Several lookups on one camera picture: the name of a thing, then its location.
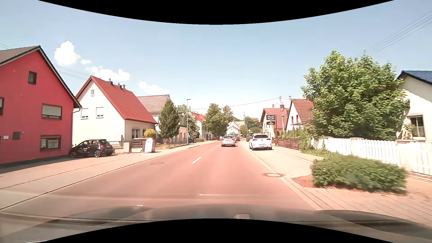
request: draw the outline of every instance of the sky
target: sky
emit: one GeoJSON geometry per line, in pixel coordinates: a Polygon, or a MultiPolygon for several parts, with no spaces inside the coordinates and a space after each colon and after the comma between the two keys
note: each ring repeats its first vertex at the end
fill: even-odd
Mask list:
{"type": "Polygon", "coordinates": [[[302,98],[303,76],[332,50],[347,57],[369,50],[397,73],[432,70],[432,25],[420,28],[429,21],[388,47],[370,48],[431,10],[429,0],[394,0],[305,19],[210,26],[14,0],[0,8],[0,49],[41,45],[73,93],[91,74],[125,84],[136,96],[169,93],[176,105],[190,99],[201,114],[217,103],[233,106],[237,118],[260,118],[263,108],[302,98]]]}

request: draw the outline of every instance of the red house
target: red house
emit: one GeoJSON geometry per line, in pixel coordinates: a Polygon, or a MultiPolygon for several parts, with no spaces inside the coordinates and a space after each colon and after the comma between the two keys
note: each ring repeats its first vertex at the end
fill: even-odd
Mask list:
{"type": "Polygon", "coordinates": [[[0,51],[0,164],[67,155],[74,108],[39,45],[0,51]]]}

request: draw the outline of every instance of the white picket fence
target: white picket fence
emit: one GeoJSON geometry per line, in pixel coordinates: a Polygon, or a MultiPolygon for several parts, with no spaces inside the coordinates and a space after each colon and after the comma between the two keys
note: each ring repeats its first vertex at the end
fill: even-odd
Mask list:
{"type": "MultiPolygon", "coordinates": [[[[327,150],[343,155],[353,154],[353,141],[349,138],[333,138],[315,140],[312,146],[321,149],[325,144],[327,150]]],[[[384,163],[401,166],[399,146],[396,141],[355,139],[357,154],[361,158],[381,160],[384,163]]],[[[432,143],[409,142],[407,154],[408,163],[414,172],[432,175],[432,143]]]]}

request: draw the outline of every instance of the sign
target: sign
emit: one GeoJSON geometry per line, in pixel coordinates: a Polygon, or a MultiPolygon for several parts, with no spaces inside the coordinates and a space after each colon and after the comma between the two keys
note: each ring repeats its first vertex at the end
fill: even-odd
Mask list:
{"type": "Polygon", "coordinates": [[[155,141],[152,137],[146,139],[146,145],[144,147],[144,153],[154,153],[155,150],[155,141]]]}

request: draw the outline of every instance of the silver car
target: silver car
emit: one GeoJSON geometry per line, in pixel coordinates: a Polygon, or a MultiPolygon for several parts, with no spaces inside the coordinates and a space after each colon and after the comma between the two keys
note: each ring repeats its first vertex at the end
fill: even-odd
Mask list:
{"type": "Polygon", "coordinates": [[[235,146],[235,137],[232,135],[223,136],[221,139],[222,141],[222,147],[229,145],[229,146],[235,146]]]}

